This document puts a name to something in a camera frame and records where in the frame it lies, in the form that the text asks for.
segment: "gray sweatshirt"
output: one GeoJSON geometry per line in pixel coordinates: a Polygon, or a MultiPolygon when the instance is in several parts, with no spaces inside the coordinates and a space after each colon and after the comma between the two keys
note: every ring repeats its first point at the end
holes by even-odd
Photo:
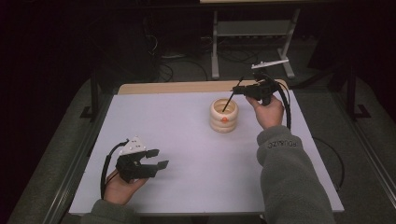
{"type": "MultiPolygon", "coordinates": [[[[324,188],[318,181],[301,139],[284,126],[257,137],[257,160],[262,166],[265,219],[278,223],[335,223],[324,188]]],[[[132,208],[98,200],[81,223],[140,223],[132,208]]]]}

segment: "cup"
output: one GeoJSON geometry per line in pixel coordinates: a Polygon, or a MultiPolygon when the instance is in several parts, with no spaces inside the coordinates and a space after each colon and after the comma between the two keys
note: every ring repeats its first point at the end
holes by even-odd
{"type": "Polygon", "coordinates": [[[228,99],[220,98],[210,106],[210,127],[218,133],[229,133],[236,127],[239,108],[235,101],[231,100],[225,108],[228,99]]]}

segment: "hand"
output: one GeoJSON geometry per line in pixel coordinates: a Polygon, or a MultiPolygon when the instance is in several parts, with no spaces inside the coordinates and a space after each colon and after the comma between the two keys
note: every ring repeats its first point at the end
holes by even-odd
{"type": "Polygon", "coordinates": [[[110,203],[124,205],[128,203],[134,193],[140,189],[148,179],[132,179],[126,183],[117,170],[114,170],[106,179],[106,191],[104,200],[110,203]]]}
{"type": "Polygon", "coordinates": [[[271,96],[271,103],[266,106],[248,96],[247,101],[253,106],[256,119],[264,129],[282,124],[284,108],[282,102],[276,99],[274,95],[271,96]]]}

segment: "cuff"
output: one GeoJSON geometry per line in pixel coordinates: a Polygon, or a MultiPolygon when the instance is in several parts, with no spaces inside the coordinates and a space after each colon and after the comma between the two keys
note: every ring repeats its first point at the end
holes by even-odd
{"type": "Polygon", "coordinates": [[[273,137],[279,137],[280,135],[291,135],[290,129],[286,126],[278,125],[271,128],[268,128],[257,136],[257,143],[261,146],[264,142],[268,141],[273,137]]]}
{"type": "Polygon", "coordinates": [[[129,223],[136,219],[133,208],[126,205],[109,203],[105,200],[96,201],[91,214],[96,217],[107,217],[121,223],[129,223]]]}

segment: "tabletop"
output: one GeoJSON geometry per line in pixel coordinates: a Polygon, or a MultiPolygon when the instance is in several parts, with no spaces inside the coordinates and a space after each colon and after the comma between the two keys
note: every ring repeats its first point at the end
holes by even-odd
{"type": "MultiPolygon", "coordinates": [[[[109,150],[138,135],[148,149],[160,150],[156,158],[142,163],[169,160],[168,167],[127,203],[139,216],[262,214],[262,168],[256,160],[256,136],[262,128],[251,105],[245,97],[235,95],[240,110],[238,124],[230,133],[217,133],[209,125],[210,104],[228,98],[235,84],[213,81],[122,86],[108,109],[69,212],[91,211],[100,198],[100,176],[109,150]]],[[[332,210],[343,211],[292,91],[290,101],[291,131],[301,137],[332,210]]],[[[115,167],[116,152],[113,157],[108,173],[115,167]]]]}

